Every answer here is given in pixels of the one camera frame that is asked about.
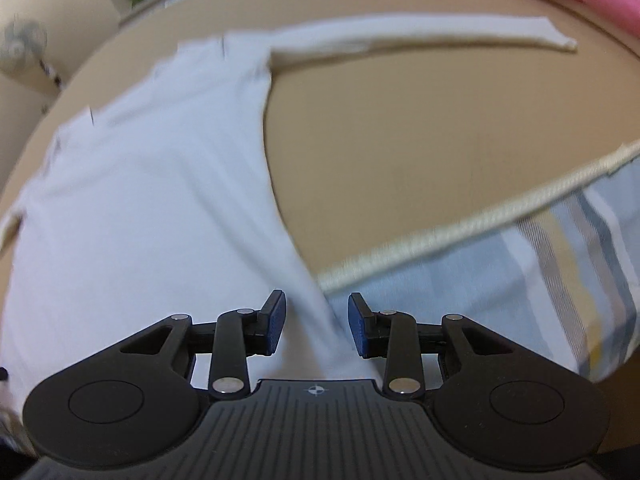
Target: yellow stripe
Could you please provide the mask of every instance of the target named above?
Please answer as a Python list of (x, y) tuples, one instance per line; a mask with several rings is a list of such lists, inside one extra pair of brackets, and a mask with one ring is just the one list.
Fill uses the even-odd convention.
[(558, 219), (549, 209), (538, 213), (533, 219), (544, 229), (554, 250), (562, 282), (584, 326), (589, 353), (589, 370), (595, 370), (602, 358), (602, 320), (591, 294), (580, 279), (574, 248), (566, 238)]

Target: cream edge trim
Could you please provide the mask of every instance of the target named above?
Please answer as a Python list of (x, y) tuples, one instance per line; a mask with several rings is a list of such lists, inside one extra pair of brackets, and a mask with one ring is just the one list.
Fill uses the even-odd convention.
[(640, 139), (623, 144), (613, 153), (563, 175), (519, 197), (484, 209), (460, 222), (418, 231), (348, 258), (316, 276), (322, 292), (330, 294), (373, 275), (428, 256), (468, 238), (503, 227), (542, 209), (572, 191), (587, 186), (601, 176), (611, 175), (640, 156)]

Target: dark blue stripe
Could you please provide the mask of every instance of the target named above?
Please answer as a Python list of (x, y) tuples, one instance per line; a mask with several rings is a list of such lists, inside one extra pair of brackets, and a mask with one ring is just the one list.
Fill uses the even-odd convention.
[(607, 223), (604, 221), (604, 219), (589, 203), (587, 197), (585, 197), (583, 192), (576, 192), (575, 197), (578, 200), (578, 204), (580, 205), (580, 208), (582, 209), (587, 222), (589, 222), (589, 224), (593, 226), (593, 228), (596, 230), (596, 233), (598, 234), (605, 261), (609, 266), (611, 274), (613, 275), (613, 279), (618, 288), (620, 298), (622, 298), (622, 301), (625, 305), (626, 323), (623, 327), (622, 352), (620, 355), (620, 364), (622, 364), (625, 361), (626, 353), (628, 351), (629, 345), (631, 344), (631, 339), (636, 327), (636, 317), (638, 316), (638, 311), (636, 310), (634, 299), (631, 296), (631, 290), (629, 289), (629, 284), (626, 280), (625, 273), (623, 272), (620, 261), (618, 260), (618, 255), (616, 254), (616, 250), (613, 247), (613, 237), (611, 236), (609, 226), (607, 226)]

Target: ridged black surface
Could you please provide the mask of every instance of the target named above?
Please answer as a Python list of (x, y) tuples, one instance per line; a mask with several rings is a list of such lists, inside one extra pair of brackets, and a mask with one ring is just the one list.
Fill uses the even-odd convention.
[(371, 381), (265, 380), (249, 398), (215, 403), (180, 446), (122, 470), (79, 471), (45, 458), (25, 480), (602, 480), (583, 463), (503, 471), (466, 457), (412, 402)]

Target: shirt sleeve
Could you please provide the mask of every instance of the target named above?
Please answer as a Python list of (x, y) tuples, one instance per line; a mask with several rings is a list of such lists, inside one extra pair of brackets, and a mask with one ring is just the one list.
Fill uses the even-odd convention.
[(383, 14), (283, 28), (268, 37), (271, 67), (411, 45), (521, 44), (574, 51), (548, 18), (490, 14)]

